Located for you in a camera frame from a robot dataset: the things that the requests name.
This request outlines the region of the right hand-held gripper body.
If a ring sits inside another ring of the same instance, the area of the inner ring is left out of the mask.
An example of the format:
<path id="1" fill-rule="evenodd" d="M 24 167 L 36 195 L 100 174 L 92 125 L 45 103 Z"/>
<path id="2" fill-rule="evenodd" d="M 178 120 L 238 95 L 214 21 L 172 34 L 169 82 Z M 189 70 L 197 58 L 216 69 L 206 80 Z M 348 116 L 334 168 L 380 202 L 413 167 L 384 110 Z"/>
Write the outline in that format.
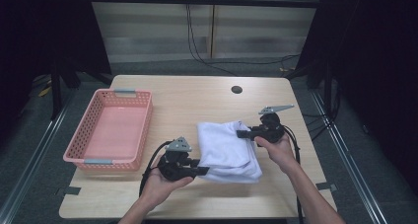
<path id="1" fill-rule="evenodd" d="M 281 123 L 280 117 L 277 114 L 280 111 L 291 109 L 293 105 L 285 106 L 266 106 L 260 114 L 261 121 L 261 137 L 270 143 L 278 142 L 285 133 L 289 133 L 290 129 Z"/>

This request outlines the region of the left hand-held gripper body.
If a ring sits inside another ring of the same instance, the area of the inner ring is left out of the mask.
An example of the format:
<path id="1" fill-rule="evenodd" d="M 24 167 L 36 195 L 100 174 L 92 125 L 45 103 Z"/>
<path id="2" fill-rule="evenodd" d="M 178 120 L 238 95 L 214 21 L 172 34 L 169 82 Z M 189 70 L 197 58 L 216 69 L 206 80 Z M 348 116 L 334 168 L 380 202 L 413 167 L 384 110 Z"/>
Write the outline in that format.
<path id="1" fill-rule="evenodd" d="M 163 177 L 171 182 L 179 181 L 186 177 L 195 178 L 198 168 L 189 158 L 191 146 L 184 137 L 179 137 L 165 146 L 165 154 L 160 158 L 157 168 Z"/>

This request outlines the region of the white cloth with blue print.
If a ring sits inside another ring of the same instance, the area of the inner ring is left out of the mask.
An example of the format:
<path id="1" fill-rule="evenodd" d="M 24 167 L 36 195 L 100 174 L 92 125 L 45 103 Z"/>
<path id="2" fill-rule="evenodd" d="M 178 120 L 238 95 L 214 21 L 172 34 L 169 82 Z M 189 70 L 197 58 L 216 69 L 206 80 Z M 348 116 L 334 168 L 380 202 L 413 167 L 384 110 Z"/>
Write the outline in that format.
<path id="1" fill-rule="evenodd" d="M 255 184 L 262 171 L 255 156 L 254 143 L 238 138 L 237 130 L 247 126 L 241 121 L 197 124 L 200 167 L 209 167 L 202 179 L 223 184 Z"/>

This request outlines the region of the pink perforated plastic basket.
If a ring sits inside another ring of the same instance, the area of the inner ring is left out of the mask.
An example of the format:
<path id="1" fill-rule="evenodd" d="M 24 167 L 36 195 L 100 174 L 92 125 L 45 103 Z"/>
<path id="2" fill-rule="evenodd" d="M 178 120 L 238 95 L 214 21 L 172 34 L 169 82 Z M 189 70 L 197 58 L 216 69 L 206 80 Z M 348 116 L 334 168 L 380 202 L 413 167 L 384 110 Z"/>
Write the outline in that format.
<path id="1" fill-rule="evenodd" d="M 136 171 L 153 110 L 152 93 L 98 89 L 63 155 L 86 171 Z"/>

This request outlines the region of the person's left hand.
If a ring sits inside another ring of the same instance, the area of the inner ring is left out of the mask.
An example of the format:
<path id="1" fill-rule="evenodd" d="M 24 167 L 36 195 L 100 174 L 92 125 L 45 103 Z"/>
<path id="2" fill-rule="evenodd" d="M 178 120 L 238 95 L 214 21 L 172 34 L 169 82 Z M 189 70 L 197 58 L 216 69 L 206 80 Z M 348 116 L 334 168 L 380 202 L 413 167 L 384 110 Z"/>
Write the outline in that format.
<path id="1" fill-rule="evenodd" d="M 159 160 L 160 156 L 152 165 L 150 175 L 139 196 L 140 206 L 148 211 L 163 203 L 176 189 L 185 187 L 194 181 L 192 177 L 185 177 L 174 182 L 167 180 L 157 167 Z"/>

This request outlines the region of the person's right hand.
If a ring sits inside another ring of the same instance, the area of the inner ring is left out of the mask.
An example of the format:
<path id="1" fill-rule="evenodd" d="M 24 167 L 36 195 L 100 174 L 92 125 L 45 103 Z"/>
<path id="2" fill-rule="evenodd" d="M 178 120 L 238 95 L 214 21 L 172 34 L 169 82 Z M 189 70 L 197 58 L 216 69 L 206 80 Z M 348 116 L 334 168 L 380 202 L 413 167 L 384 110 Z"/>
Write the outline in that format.
<path id="1" fill-rule="evenodd" d="M 266 149 L 269 158 L 286 175 L 290 175 L 297 167 L 297 161 L 291 149 L 290 138 L 287 135 L 283 135 L 276 143 L 270 143 L 260 136 L 256 136 L 254 141 Z"/>

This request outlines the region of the black curtain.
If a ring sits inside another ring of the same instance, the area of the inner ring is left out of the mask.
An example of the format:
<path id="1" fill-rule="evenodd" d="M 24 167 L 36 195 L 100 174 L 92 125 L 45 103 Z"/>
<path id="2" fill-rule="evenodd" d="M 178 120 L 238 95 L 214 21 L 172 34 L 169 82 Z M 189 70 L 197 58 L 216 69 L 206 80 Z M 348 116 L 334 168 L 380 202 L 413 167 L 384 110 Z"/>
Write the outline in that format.
<path id="1" fill-rule="evenodd" d="M 319 0 L 297 69 L 332 75 L 418 195 L 418 0 Z"/>
<path id="2" fill-rule="evenodd" d="M 64 59 L 76 72 L 111 72 L 90 0 L 0 0 L 0 121 L 17 116 L 32 79 Z"/>

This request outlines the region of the black horizontal bar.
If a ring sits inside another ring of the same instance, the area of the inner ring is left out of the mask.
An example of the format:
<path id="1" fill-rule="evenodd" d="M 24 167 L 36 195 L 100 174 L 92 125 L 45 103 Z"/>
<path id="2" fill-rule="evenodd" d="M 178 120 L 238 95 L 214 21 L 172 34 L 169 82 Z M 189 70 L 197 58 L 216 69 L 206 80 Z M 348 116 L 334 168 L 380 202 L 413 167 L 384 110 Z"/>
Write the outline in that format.
<path id="1" fill-rule="evenodd" d="M 91 0 L 108 3 L 141 3 L 141 4 L 189 4 L 189 5 L 222 5 L 254 6 L 284 8 L 319 8 L 319 1 L 310 0 Z"/>

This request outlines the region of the black metal stand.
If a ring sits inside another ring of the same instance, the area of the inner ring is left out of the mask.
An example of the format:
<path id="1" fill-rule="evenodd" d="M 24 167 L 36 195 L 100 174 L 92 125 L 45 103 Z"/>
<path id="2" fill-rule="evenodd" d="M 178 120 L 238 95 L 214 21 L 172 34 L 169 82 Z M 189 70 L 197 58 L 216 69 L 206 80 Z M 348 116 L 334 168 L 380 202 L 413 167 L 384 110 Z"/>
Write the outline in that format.
<path id="1" fill-rule="evenodd" d="M 61 81 L 70 89 L 76 89 L 81 81 L 77 76 L 76 67 L 68 60 L 55 60 L 51 64 L 51 89 L 52 89 L 52 119 L 56 119 L 63 108 L 61 98 Z"/>

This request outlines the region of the metal floor rail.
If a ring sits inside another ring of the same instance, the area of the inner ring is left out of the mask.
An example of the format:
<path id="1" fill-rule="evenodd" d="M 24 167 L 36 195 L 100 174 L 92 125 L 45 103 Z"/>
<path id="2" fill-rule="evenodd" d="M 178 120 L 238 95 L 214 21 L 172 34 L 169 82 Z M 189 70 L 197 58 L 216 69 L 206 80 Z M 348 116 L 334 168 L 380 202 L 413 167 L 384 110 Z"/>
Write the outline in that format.
<path id="1" fill-rule="evenodd" d="M 17 183 L 8 195 L 5 203 L 0 208 L 0 224 L 12 224 L 12 221 L 28 192 L 35 174 L 40 166 L 43 157 L 47 153 L 57 131 L 59 130 L 67 112 L 69 105 L 72 103 L 74 95 L 69 95 L 63 103 L 62 109 L 49 124 L 48 127 L 40 139 L 35 152 L 29 159 L 23 173 L 20 175 Z"/>
<path id="2" fill-rule="evenodd" d="M 337 125 L 325 115 L 325 104 L 318 91 L 312 91 L 313 101 L 316 105 L 317 110 L 322 115 L 322 120 L 328 133 L 333 141 L 336 150 L 352 180 L 354 187 L 359 194 L 372 222 L 374 224 L 388 224 L 383 211 L 380 208 L 375 196 L 373 195 L 370 187 L 366 183 L 363 175 L 361 174 L 351 151 L 347 147 L 345 140 L 343 139 Z"/>

